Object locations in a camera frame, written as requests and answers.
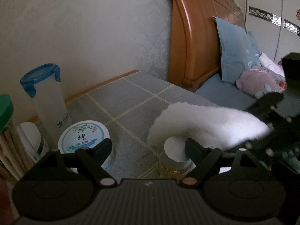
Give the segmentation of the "white cream jar floral lid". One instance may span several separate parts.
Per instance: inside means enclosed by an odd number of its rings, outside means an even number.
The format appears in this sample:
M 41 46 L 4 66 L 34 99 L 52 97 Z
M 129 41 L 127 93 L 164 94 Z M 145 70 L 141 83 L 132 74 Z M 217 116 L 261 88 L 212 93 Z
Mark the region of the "white cream jar floral lid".
M 58 149 L 62 154 L 74 153 L 82 147 L 93 148 L 101 141 L 110 138 L 105 125 L 98 121 L 79 121 L 68 127 L 60 136 Z

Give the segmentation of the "glass bottle with silver cap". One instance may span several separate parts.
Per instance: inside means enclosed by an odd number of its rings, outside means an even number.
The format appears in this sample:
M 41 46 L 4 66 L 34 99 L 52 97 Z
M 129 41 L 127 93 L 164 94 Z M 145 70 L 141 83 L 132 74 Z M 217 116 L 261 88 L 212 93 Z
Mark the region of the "glass bottle with silver cap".
M 158 173 L 161 179 L 175 179 L 179 183 L 195 165 L 187 156 L 186 139 L 180 136 L 168 138 L 159 157 Z

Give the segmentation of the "blue bed sheet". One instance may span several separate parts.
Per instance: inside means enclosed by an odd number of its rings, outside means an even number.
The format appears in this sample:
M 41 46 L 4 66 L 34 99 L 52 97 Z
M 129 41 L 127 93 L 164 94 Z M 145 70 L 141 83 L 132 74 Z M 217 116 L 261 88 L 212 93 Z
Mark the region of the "blue bed sheet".
M 224 83 L 218 73 L 209 78 L 195 94 L 212 103 L 228 108 L 245 110 L 256 102 L 256 99 L 240 91 L 236 86 Z M 285 91 L 284 100 L 278 105 L 277 112 L 283 116 L 296 116 L 299 114 L 299 96 Z

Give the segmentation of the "white fluffy cloth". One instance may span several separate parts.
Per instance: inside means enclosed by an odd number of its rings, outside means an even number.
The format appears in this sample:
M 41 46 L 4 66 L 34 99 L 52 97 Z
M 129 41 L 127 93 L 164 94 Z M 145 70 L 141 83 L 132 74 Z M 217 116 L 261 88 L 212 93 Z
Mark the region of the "white fluffy cloth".
M 244 141 L 260 140 L 271 133 L 254 115 L 226 107 L 176 103 L 158 116 L 149 130 L 149 146 L 162 147 L 173 136 L 192 138 L 205 148 L 228 150 Z

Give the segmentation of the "blue lidded clear plastic container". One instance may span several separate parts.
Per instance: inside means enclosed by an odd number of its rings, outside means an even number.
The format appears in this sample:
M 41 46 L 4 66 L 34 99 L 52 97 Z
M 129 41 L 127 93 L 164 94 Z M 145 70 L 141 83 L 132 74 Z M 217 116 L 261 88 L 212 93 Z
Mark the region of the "blue lidded clear plastic container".
M 72 125 L 60 82 L 61 70 L 54 63 L 38 66 L 20 79 L 20 84 L 32 99 L 37 115 L 54 148 L 58 147 L 62 133 Z

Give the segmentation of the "blue pillow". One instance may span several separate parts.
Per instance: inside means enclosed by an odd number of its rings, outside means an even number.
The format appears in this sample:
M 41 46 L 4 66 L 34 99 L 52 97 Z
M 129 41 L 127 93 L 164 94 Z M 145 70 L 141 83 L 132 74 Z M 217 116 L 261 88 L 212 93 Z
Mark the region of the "blue pillow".
M 234 84 L 242 72 L 260 66 L 261 52 L 252 32 L 218 17 L 214 21 L 221 46 L 222 81 Z

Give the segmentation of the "green lidded chopstick jar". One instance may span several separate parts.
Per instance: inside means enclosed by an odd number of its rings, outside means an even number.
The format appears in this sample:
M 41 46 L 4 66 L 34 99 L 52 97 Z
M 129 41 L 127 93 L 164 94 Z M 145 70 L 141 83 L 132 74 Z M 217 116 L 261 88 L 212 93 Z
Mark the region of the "green lidded chopstick jar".
M 10 96 L 1 94 L 1 168 L 19 181 L 34 164 L 21 143 L 13 114 Z

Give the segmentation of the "dark jar with white lid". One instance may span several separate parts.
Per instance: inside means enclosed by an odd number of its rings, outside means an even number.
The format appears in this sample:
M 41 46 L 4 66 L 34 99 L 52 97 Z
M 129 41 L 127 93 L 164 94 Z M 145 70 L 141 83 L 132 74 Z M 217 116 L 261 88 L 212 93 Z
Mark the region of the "dark jar with white lid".
M 17 126 L 20 141 L 28 156 L 36 164 L 49 150 L 47 142 L 35 124 L 23 122 Z

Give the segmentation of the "orange wooden bed headboard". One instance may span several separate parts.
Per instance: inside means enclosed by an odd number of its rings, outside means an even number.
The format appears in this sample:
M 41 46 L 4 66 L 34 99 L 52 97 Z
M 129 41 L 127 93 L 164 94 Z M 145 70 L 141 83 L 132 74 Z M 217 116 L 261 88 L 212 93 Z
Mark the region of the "orange wooden bed headboard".
M 168 82 L 195 92 L 220 70 L 215 17 L 246 27 L 234 0 L 173 0 Z

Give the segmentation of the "grey green checked tablecloth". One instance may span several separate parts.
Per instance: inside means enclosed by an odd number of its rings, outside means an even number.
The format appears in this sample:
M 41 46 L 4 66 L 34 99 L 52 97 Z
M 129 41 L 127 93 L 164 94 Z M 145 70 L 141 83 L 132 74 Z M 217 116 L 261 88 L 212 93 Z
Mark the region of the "grey green checked tablecloth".
M 170 104 L 214 104 L 154 76 L 137 72 L 83 94 L 67 104 L 71 121 L 94 120 L 109 130 L 115 162 L 108 171 L 123 178 L 156 179 L 161 150 L 147 144 L 154 120 Z

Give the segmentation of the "pink floral blanket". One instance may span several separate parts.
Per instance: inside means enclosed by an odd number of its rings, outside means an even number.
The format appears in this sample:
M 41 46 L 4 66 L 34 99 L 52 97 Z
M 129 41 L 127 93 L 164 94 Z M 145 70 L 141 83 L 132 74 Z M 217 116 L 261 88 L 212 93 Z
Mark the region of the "pink floral blanket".
M 242 72 L 235 83 L 239 90 L 257 100 L 271 92 L 282 93 L 287 88 L 285 77 L 260 66 Z

